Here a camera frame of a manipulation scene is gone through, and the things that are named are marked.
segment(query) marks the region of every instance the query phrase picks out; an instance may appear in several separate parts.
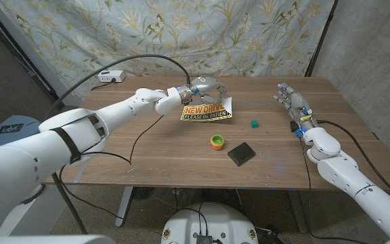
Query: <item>floral backdrop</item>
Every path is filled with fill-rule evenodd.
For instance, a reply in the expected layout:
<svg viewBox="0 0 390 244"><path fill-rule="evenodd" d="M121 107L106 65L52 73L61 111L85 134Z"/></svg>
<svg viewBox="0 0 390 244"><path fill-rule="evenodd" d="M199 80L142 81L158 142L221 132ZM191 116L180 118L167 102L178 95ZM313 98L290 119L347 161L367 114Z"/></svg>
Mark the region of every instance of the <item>floral backdrop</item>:
<svg viewBox="0 0 390 244"><path fill-rule="evenodd" d="M137 54L176 59L191 75L303 76L334 0L0 0L66 87ZM158 58L113 69L182 76ZM82 99L98 83L74 91Z"/></svg>

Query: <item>green cube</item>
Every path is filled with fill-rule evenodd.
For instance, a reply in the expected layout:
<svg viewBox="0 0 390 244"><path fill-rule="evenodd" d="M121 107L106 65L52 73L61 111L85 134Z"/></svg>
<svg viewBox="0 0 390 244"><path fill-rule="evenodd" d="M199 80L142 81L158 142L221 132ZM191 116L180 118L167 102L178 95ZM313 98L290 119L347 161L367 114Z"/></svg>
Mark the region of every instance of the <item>green cube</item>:
<svg viewBox="0 0 390 244"><path fill-rule="evenodd" d="M251 121L251 127L257 128L258 127L258 121Z"/></svg>

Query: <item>black strap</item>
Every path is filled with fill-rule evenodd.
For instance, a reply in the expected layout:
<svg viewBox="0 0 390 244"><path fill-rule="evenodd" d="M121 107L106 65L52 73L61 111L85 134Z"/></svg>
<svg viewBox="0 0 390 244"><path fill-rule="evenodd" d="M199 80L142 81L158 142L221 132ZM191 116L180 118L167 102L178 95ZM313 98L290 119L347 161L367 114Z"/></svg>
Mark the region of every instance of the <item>black strap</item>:
<svg viewBox="0 0 390 244"><path fill-rule="evenodd" d="M81 152L79 152L78 148L76 147L76 144L73 142L72 138L67 134L64 129L62 129L61 127L57 127L50 130L55 131L61 137L61 139L66 143L68 149L72 153L72 156L70 158L70 164L81 160Z"/></svg>

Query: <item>small white device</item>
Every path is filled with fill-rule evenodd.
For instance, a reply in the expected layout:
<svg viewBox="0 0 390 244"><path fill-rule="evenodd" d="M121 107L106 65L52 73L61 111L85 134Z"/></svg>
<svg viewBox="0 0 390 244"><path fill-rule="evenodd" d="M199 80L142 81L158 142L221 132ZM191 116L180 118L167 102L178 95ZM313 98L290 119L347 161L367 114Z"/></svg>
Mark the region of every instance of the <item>small white device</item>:
<svg viewBox="0 0 390 244"><path fill-rule="evenodd" d="M111 82L115 78L115 82L123 82L126 74L123 70L103 70L97 75L100 82Z"/></svg>

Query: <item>table leg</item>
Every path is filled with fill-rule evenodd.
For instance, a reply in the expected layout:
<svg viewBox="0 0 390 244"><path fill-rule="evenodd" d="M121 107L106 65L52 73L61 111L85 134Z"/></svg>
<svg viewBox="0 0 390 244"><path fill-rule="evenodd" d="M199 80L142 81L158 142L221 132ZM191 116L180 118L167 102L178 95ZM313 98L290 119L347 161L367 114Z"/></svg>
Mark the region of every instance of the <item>table leg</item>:
<svg viewBox="0 0 390 244"><path fill-rule="evenodd" d="M127 210L129 209L130 198L132 195L133 186L126 186L121 197L120 207L117 216L121 217L115 220L115 226L122 227L126 220Z"/></svg>
<svg viewBox="0 0 390 244"><path fill-rule="evenodd" d="M307 233L308 227L305 221L305 215L303 213L301 199L299 197L299 192L296 190L288 190L288 200L290 200L292 212L295 216L295 220L297 223L297 228L300 233Z"/></svg>

